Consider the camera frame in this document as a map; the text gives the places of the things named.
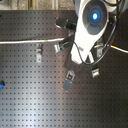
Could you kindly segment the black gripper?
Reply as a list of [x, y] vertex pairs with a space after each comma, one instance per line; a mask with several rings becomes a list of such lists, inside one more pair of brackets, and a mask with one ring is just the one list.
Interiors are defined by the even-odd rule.
[[56, 20], [56, 26], [68, 31], [68, 36], [62, 39], [60, 42], [58, 42], [60, 44], [61, 51], [63, 51], [64, 49], [70, 47], [74, 42], [76, 24], [69, 20], [58, 18]]

